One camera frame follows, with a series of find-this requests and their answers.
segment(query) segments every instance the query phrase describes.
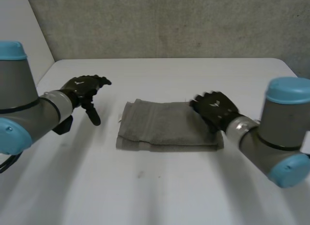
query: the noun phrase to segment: table surface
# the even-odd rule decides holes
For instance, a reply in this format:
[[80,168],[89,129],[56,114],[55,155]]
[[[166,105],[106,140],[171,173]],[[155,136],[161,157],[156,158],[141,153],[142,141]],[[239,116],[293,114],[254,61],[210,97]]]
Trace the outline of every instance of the table surface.
[[[268,82],[294,76],[277,59],[61,60],[38,85],[59,89],[80,75],[106,76],[94,99],[102,124],[82,108],[71,131],[53,132],[0,176],[1,225],[307,225],[310,180],[280,189],[225,140],[218,152],[116,150],[127,101],[189,101],[220,90],[253,119]],[[304,150],[310,151],[309,139]]]

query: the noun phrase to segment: robotic hand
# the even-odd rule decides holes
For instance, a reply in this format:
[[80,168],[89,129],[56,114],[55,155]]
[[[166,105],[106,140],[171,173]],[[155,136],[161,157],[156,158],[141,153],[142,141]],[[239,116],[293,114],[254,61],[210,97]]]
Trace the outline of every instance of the robotic hand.
[[60,90],[39,97],[21,43],[0,42],[0,155],[11,155],[0,164],[0,173],[49,131],[68,132],[71,114],[79,106],[94,125],[100,125],[92,101],[104,85],[111,85],[105,77],[74,77]]
[[[72,107],[81,106],[86,110],[86,114],[95,126],[99,126],[100,117],[92,103],[93,96],[95,96],[100,88],[104,85],[111,85],[112,83],[105,77],[94,76],[80,76],[69,80],[59,92],[64,93],[71,101]],[[68,132],[71,128],[73,118],[69,116],[56,128],[53,129],[59,135]]]
[[297,77],[272,80],[260,124],[239,114],[234,103],[221,92],[198,95],[190,106],[211,131],[224,131],[277,186],[295,186],[309,174],[310,157],[300,149],[310,127],[310,80]]
[[226,131],[229,123],[241,116],[235,104],[221,92],[197,95],[190,106],[201,115],[211,132]]

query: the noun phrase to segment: folded towel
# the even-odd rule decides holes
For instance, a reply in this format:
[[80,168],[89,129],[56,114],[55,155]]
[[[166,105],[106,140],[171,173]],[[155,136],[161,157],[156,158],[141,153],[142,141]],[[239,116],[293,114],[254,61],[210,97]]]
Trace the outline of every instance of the folded towel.
[[223,148],[221,132],[210,133],[187,103],[127,103],[116,148],[150,151],[215,151]]

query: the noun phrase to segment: black cable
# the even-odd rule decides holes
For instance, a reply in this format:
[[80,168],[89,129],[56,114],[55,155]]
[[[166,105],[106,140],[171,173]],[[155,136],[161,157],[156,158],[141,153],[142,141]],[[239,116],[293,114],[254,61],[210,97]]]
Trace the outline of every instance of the black cable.
[[7,170],[9,167],[11,167],[20,158],[22,153],[23,152],[21,152],[18,155],[12,155],[5,162],[3,162],[0,165],[0,173],[3,173],[5,170]]

